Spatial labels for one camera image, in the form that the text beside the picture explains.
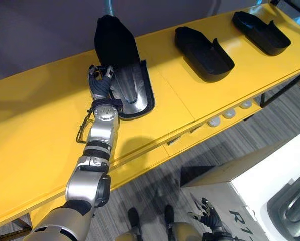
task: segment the floor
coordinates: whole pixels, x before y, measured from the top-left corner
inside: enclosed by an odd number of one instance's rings
[[[266,97],[280,88],[282,86],[268,92]],[[175,209],[176,221],[193,223],[198,230],[205,231],[203,225],[186,215],[191,209],[180,189],[181,168],[221,164],[297,134],[300,134],[300,83],[247,121],[213,136],[111,192],[108,204],[96,211],[87,240],[114,240],[128,231],[127,211],[133,206],[141,217],[144,241],[167,240],[163,211],[168,203]],[[14,224],[7,224],[0,228],[0,234],[16,229]]]

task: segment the robotic arm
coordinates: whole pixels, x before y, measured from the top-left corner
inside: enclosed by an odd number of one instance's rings
[[[101,80],[97,67],[88,71],[93,98],[92,125],[83,155],[66,186],[66,203],[52,211],[25,237],[25,241],[85,240],[96,208],[104,206],[110,194],[109,158],[118,129],[118,109],[107,99],[113,68],[109,66]]]

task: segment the white cylinder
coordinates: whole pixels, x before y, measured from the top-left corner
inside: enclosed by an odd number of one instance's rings
[[[210,125],[211,127],[216,127],[220,124],[220,117],[217,116],[213,119],[211,119],[210,121],[208,121],[208,125]]]
[[[229,109],[225,113],[222,114],[222,116],[226,119],[231,119],[236,115],[236,112],[234,109]]]
[[[240,108],[241,109],[248,109],[252,106],[252,102],[251,100],[248,100],[246,102],[243,102],[241,105],[240,105]]]

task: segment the blue pipe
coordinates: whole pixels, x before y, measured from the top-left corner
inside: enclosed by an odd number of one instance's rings
[[[105,14],[114,16],[112,0],[105,0]]]

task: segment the yellow table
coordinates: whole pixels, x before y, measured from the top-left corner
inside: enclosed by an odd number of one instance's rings
[[[136,38],[156,105],[140,119],[120,121],[110,166],[112,190],[261,110],[256,103],[246,110],[238,105],[300,73],[300,27],[269,4],[245,11],[265,22],[274,19],[292,44],[278,56],[265,55],[233,26],[233,12],[182,25],[210,40],[217,37],[234,60],[235,68],[216,83],[202,81],[186,64],[174,46],[176,27]],[[31,213],[35,225],[63,202],[83,150],[75,136],[91,104],[90,64],[98,64],[94,51],[0,81],[0,226],[45,204]],[[222,118],[215,128],[206,124],[229,108],[235,108],[234,118]]]

